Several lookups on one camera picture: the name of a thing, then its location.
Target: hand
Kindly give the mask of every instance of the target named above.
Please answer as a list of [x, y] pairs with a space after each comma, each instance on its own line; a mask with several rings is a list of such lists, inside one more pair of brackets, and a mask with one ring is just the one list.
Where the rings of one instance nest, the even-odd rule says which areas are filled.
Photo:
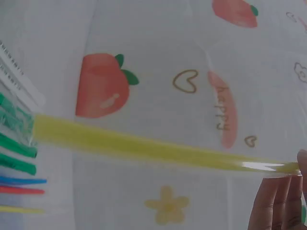
[[307, 230], [302, 223], [302, 191], [307, 197], [307, 151], [300, 150], [303, 176], [263, 179], [252, 209], [248, 230]]

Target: brown heart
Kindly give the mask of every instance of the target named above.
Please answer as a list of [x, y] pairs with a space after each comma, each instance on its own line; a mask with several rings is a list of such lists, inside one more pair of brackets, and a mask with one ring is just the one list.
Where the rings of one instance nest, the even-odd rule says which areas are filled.
[[294, 14], [292, 14], [291, 12], [287, 12], [286, 13], [287, 17], [292, 21], [296, 23], [296, 19], [294, 17]]
[[[188, 90], [182, 89], [180, 86], [178, 86], [178, 85], [176, 84], [177, 79], [178, 79], [181, 75], [183, 75], [183, 74], [185, 74], [185, 73], [187, 73], [187, 72], [194, 72], [194, 75], [193, 75], [193, 76], [187, 78], [187, 82], [193, 87], [193, 90], [192, 90], [192, 91], [188, 91]], [[187, 69], [187, 70], [185, 70], [185, 71], [182, 71], [182, 72], [180, 72], [179, 74], [177, 74], [177, 75], [174, 77], [174, 79], [173, 79], [173, 86], [174, 86], [176, 89], [178, 89], [178, 90], [180, 90], [180, 91], [182, 91], [182, 92], [186, 92], [186, 93], [195, 93], [196, 90], [197, 90], [197, 88], [196, 88], [196, 85], [195, 85], [191, 80], [192, 80], [193, 78], [196, 78], [197, 76], [198, 76], [198, 71], [195, 70], [195, 69]]]
[[257, 140], [256, 136], [248, 136], [244, 138], [245, 144], [249, 146], [250, 148], [254, 148], [256, 146], [256, 143], [255, 143], [256, 140]]

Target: yellow stripe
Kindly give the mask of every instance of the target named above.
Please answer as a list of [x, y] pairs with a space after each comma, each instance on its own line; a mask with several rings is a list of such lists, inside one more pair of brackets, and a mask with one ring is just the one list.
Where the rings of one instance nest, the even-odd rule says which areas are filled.
[[12, 207], [12, 206], [0, 206], [0, 212], [14, 212], [14, 213], [25, 213], [25, 214], [43, 214], [44, 210], [38, 208], [23, 208], [23, 207]]
[[[298, 170], [296, 163], [282, 164], [278, 161], [169, 144], [84, 126], [46, 115], [36, 115], [34, 137], [38, 141], [132, 160], [164, 161], [196, 167], [251, 172], [262, 172], [268, 169], [279, 173], [297, 173]], [[269, 168], [263, 168], [262, 163], [272, 165]]]

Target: red straw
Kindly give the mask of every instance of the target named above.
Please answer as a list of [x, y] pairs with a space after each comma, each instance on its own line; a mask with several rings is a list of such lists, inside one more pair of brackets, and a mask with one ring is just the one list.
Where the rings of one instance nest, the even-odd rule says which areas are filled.
[[41, 189], [0, 186], [0, 193], [41, 195], [45, 191]]

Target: green leaf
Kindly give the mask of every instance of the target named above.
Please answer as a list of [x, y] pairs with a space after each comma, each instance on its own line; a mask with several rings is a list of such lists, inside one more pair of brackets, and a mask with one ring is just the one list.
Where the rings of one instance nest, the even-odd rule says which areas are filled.
[[124, 64], [124, 55], [123, 54], [117, 54], [115, 56], [115, 59], [118, 62], [119, 67], [121, 68], [123, 66], [123, 64]]
[[127, 81], [129, 85], [137, 85], [139, 84], [139, 79], [135, 76], [134, 73], [130, 72], [129, 70], [122, 69], [123, 73], [126, 75]]
[[306, 207], [302, 206], [302, 223], [304, 224], [306, 221]]
[[254, 7], [253, 5], [251, 5], [250, 8], [251, 8], [251, 11], [253, 12], [253, 14], [257, 17], [258, 14], [259, 14], [257, 8]]

